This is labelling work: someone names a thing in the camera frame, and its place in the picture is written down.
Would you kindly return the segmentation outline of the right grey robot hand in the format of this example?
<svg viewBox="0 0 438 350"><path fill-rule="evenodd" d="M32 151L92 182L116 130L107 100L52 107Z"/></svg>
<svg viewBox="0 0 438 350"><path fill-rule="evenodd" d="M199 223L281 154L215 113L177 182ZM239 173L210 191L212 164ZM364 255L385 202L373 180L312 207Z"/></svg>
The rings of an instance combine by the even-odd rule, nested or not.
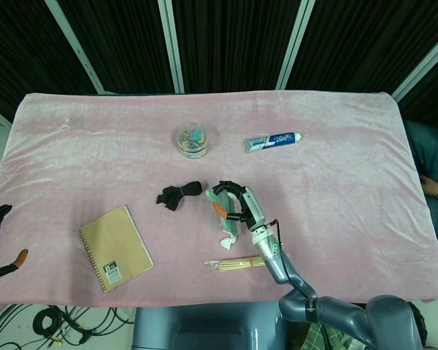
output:
<svg viewBox="0 0 438 350"><path fill-rule="evenodd" d="M264 211L249 187L241 186L232 181L219 181L219 184L215 185L212 191L215 195L222 192L231 193L241 206L240 213L233 213L226 211L219 203L214 202L213 207L216 213L223 219L244 222L250 232L265 225Z"/></svg>

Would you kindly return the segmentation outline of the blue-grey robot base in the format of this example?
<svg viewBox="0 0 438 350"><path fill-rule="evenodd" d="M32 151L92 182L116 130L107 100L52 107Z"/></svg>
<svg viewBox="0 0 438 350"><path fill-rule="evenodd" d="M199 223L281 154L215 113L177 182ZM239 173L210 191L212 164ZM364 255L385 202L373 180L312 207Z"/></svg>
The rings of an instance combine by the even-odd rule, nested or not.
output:
<svg viewBox="0 0 438 350"><path fill-rule="evenodd" d="M276 301L142 307L131 350L285 350Z"/></svg>

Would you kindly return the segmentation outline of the brown spiral notebook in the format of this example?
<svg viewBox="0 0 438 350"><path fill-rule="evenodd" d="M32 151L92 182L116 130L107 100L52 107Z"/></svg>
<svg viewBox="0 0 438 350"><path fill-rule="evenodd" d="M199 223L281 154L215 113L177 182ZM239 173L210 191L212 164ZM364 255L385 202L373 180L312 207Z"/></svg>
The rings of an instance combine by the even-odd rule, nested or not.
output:
<svg viewBox="0 0 438 350"><path fill-rule="evenodd" d="M120 206L79 229L103 292L150 270L154 262L127 206Z"/></svg>

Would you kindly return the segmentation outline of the person in blue jeans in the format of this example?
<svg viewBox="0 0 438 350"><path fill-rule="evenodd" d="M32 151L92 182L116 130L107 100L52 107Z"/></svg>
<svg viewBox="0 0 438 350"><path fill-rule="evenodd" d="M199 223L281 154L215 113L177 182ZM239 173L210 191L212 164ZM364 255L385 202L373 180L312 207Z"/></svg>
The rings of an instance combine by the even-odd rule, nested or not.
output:
<svg viewBox="0 0 438 350"><path fill-rule="evenodd" d="M438 127L405 120L404 127L420 185L438 235Z"/></svg>

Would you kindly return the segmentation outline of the green checked cloth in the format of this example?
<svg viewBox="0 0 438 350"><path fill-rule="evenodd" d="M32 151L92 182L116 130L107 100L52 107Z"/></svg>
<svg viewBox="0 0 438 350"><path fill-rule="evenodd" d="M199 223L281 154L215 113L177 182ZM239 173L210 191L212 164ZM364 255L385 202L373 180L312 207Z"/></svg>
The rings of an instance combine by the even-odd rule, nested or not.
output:
<svg viewBox="0 0 438 350"><path fill-rule="evenodd" d="M328 326L325 329L332 350L347 350L342 343L343 334L340 331ZM311 324L300 350L327 350L320 324Z"/></svg>

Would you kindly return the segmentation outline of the bundle of wooden sticks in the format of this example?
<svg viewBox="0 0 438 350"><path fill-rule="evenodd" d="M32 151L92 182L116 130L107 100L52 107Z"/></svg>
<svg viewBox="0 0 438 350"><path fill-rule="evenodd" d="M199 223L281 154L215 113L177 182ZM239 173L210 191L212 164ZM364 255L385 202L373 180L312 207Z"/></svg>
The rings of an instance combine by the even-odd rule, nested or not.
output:
<svg viewBox="0 0 438 350"><path fill-rule="evenodd" d="M220 272L236 271L248 268L264 267L266 264L262 257L242 257L227 260L208 260L206 266Z"/></svg>

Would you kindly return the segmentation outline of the teal bristle brush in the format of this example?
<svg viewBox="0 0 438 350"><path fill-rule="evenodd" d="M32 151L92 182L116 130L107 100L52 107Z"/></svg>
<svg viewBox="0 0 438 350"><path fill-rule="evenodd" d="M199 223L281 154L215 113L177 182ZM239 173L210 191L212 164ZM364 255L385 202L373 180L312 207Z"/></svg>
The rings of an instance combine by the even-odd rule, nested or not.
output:
<svg viewBox="0 0 438 350"><path fill-rule="evenodd" d="M226 212L236 212L237 208L235 205L235 201L232 198L232 195L228 194L226 191L219 193L218 195L214 194L212 190L206 190L207 198L213 203L216 202L224 209ZM223 231L225 233L229 233L231 236L237 237L239 235L239 230L237 227L237 221L231 221L224 218L221 218L221 223L223 226Z"/></svg>

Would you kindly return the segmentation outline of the blue white toothpaste tube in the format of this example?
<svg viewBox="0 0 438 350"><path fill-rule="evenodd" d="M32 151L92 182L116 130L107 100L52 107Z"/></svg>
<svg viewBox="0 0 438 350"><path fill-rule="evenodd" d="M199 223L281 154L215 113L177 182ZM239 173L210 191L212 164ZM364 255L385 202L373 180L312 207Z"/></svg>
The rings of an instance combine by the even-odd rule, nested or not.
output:
<svg viewBox="0 0 438 350"><path fill-rule="evenodd" d="M300 133L287 132L268 136L260 136L253 139L245 139L244 147L246 152L257 152L264 149L295 144L300 140Z"/></svg>

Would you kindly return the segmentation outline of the white partition frame post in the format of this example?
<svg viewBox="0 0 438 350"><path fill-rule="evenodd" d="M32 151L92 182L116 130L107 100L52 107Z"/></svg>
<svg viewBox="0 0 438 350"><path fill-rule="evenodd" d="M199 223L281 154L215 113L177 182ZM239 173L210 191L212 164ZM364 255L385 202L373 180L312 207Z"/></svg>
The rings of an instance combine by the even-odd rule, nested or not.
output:
<svg viewBox="0 0 438 350"><path fill-rule="evenodd" d="M177 30L174 19L172 0L157 0L161 17L161 24L164 33L166 51L169 59L169 67L172 76L174 92L183 94L185 86L183 82L183 71L180 59L180 50L177 39Z"/></svg>
<svg viewBox="0 0 438 350"><path fill-rule="evenodd" d="M391 94L399 103L438 63L438 42L429 50L416 67L406 76Z"/></svg>
<svg viewBox="0 0 438 350"><path fill-rule="evenodd" d="M288 46L285 51L283 63L280 69L275 90L284 90L288 84L289 76L291 75L293 65L304 38L307 25L310 21L313 8L316 0L300 0L299 8L296 13L296 18L293 24L293 29L289 37Z"/></svg>
<svg viewBox="0 0 438 350"><path fill-rule="evenodd" d="M85 73L88 75L88 78L91 81L95 91L98 94L106 94L107 92L104 89L98 74L96 73L88 56L82 48L82 45L80 44L79 39L77 38L73 28L67 20L64 11L58 3L58 0L44 0L44 2L49 9L51 15L55 19L56 23L58 24L58 27L65 36L70 47L73 49L74 54L77 56L77 59L82 65Z"/></svg>

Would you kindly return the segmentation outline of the clear jar of clips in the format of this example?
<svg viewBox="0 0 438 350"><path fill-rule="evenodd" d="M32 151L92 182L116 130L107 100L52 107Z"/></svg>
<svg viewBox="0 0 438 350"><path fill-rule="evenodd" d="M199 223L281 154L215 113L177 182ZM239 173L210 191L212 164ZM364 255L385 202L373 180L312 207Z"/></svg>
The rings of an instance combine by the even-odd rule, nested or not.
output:
<svg viewBox="0 0 438 350"><path fill-rule="evenodd" d="M189 122L178 128L177 144L180 153L189 159L202 158L207 153L208 132L199 122Z"/></svg>

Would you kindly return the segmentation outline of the pink velvet tablecloth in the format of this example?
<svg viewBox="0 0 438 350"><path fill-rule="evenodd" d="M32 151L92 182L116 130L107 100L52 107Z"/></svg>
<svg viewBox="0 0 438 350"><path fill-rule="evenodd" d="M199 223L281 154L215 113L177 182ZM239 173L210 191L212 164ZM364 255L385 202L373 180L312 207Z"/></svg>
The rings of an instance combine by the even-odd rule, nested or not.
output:
<svg viewBox="0 0 438 350"><path fill-rule="evenodd" d="M178 128L201 123L207 153L183 156ZM245 139L295 132L295 144L246 152ZM256 254L243 230L230 250L204 195L170 211L170 185L250 187L284 250L319 295L364 303L381 294L438 298L438 242L396 102L386 93L286 90L170 96L27 95L0 164L0 304L173 306L277 300L265 268L204 263ZM103 292L82 225L127 206L153 259Z"/></svg>

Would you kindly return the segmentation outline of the white crumpled bag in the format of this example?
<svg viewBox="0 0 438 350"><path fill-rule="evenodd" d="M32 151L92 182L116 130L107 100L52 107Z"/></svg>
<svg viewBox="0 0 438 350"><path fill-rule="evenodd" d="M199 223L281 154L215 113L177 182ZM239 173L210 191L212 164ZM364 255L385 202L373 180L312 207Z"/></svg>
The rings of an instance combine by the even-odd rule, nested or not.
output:
<svg viewBox="0 0 438 350"><path fill-rule="evenodd" d="M369 350L369 348L359 340L344 334L341 338L345 350Z"/></svg>

